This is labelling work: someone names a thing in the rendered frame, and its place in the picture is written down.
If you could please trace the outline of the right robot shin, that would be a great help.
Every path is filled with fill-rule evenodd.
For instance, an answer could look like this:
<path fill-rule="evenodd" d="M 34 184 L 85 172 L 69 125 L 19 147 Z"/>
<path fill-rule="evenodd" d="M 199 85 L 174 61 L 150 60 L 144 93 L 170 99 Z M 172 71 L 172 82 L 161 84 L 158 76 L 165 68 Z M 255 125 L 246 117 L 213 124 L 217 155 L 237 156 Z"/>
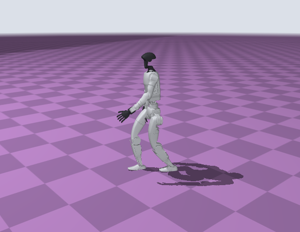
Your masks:
<path fill-rule="evenodd" d="M 131 141 L 130 141 L 131 143 Z M 133 154 L 136 158 L 136 161 L 138 163 L 139 166 L 142 165 L 142 159 L 141 159 L 141 154 L 142 154 L 142 151 L 141 151 L 141 145 L 138 144 L 138 145 L 134 145 L 133 143 L 131 143 L 131 147 L 132 147 L 132 150 L 133 150 Z"/>

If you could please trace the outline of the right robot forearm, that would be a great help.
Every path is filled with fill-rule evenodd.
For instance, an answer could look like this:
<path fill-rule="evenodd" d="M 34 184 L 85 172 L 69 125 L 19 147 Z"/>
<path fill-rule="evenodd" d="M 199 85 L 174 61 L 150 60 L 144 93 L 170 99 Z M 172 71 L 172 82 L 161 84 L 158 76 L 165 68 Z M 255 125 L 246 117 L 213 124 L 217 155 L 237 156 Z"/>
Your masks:
<path fill-rule="evenodd" d="M 146 101 L 146 104 L 144 105 L 144 106 L 145 106 L 145 109 L 148 108 L 149 104 L 150 104 L 149 101 Z"/>

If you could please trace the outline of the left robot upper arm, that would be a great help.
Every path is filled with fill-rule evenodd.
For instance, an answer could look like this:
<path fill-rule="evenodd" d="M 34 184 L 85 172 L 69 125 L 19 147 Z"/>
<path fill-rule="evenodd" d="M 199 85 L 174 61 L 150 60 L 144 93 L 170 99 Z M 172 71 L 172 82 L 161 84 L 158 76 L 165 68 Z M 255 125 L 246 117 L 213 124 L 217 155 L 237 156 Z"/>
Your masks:
<path fill-rule="evenodd" d="M 152 94 L 153 94 L 153 91 L 154 91 L 154 88 L 155 88 L 155 85 L 156 85 L 156 83 L 158 82 L 158 75 L 156 75 L 156 74 L 151 74 L 150 75 L 150 78 L 149 78 L 149 85 L 148 85 L 148 95 L 149 95 L 149 98 L 148 98 L 148 100 L 150 100 L 151 99 L 151 97 L 152 97 Z"/>

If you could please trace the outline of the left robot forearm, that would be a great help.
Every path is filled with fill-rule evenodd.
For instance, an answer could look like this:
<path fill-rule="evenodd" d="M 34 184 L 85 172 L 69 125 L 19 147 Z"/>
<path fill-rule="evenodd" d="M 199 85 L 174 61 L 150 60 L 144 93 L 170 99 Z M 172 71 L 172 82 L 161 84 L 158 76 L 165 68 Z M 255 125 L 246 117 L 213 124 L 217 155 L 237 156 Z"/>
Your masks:
<path fill-rule="evenodd" d="M 139 99 L 139 101 L 137 102 L 137 104 L 135 104 L 132 108 L 130 108 L 130 112 L 134 112 L 136 110 L 139 110 L 140 107 L 142 107 L 143 105 L 146 104 L 146 101 L 148 100 L 149 95 L 148 93 L 143 94 L 142 98 Z"/>

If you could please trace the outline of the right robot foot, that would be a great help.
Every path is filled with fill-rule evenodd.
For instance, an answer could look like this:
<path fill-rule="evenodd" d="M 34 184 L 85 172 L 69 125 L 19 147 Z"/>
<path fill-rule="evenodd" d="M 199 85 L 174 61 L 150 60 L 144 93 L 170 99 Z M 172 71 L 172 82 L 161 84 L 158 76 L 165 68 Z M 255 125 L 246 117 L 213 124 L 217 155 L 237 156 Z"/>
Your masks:
<path fill-rule="evenodd" d="M 135 165 L 135 166 L 132 166 L 132 167 L 128 167 L 128 170 L 141 170 L 141 169 L 146 169 L 146 166 L 145 165 L 141 165 L 139 166 L 138 164 Z"/>

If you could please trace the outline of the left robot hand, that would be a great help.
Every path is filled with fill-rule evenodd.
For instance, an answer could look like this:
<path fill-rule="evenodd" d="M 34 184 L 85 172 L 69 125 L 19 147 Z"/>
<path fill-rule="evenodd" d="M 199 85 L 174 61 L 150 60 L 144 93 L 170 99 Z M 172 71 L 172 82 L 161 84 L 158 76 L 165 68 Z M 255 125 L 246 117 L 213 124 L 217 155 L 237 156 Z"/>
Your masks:
<path fill-rule="evenodd" d="M 132 107 L 130 107 L 130 108 L 132 108 Z M 129 108 L 129 109 L 130 109 L 130 108 Z M 121 112 L 122 112 L 121 114 L 119 114 L 119 115 L 117 116 L 117 117 L 120 116 L 120 117 L 118 118 L 118 120 L 119 120 L 121 117 L 122 117 L 122 118 L 121 118 L 119 121 L 121 121 L 121 120 L 124 118 L 124 119 L 121 121 L 121 123 L 122 123 L 126 118 L 128 118 L 130 114 L 133 114 L 133 113 L 135 112 L 135 111 L 134 111 L 134 112 L 131 113 L 129 109 L 128 109 L 128 111 L 125 110 L 125 111 L 119 111 L 119 112 L 118 112 L 118 113 L 121 113 Z"/>

